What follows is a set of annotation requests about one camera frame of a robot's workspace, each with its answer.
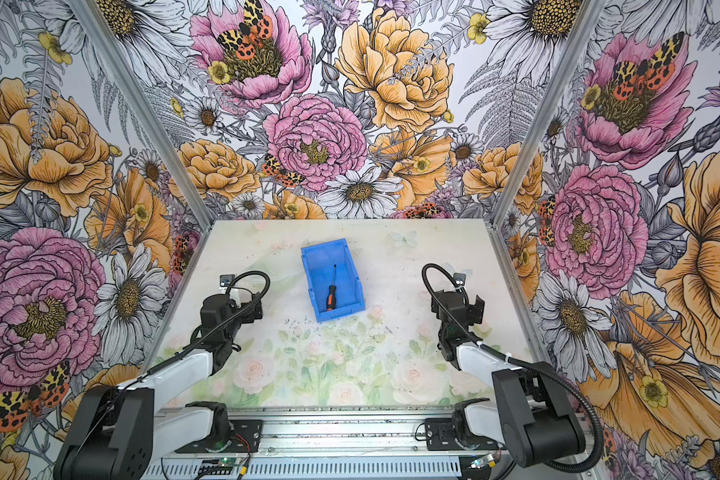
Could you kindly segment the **orange black handled screwdriver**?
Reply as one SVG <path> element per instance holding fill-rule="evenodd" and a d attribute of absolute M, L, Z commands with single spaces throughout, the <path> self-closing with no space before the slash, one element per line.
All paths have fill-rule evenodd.
<path fill-rule="evenodd" d="M 337 265 L 334 264 L 332 268 L 332 276 L 331 276 L 331 282 L 328 287 L 328 295 L 326 298 L 326 310 L 327 311 L 333 311 L 337 308 L 337 286 L 336 286 L 336 275 L 337 275 Z"/>

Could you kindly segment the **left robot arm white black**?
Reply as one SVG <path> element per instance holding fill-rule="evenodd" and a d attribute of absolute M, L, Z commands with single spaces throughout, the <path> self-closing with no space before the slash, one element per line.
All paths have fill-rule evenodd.
<path fill-rule="evenodd" d="M 225 406 L 192 402 L 172 411 L 168 403 L 218 373 L 240 351 L 235 337 L 263 316 L 271 285 L 262 271 L 227 281 L 207 297 L 190 343 L 130 381 L 84 393 L 55 461 L 56 479 L 140 479 L 151 463 L 192 443 L 224 447 L 232 439 Z"/>

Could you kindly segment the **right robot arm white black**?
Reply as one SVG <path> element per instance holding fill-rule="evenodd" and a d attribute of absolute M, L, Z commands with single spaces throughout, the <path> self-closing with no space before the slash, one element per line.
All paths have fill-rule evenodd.
<path fill-rule="evenodd" d="M 501 447 L 522 467 L 545 464 L 579 473 L 564 457 L 582 453 L 586 438 L 569 401 L 570 390 L 548 366 L 514 359 L 488 346 L 471 328 L 483 320 L 485 302 L 470 300 L 463 274 L 435 264 L 422 269 L 431 311 L 440 321 L 437 347 L 446 363 L 493 391 L 491 398 L 465 400 L 454 407 L 454 439 L 465 449 Z"/>

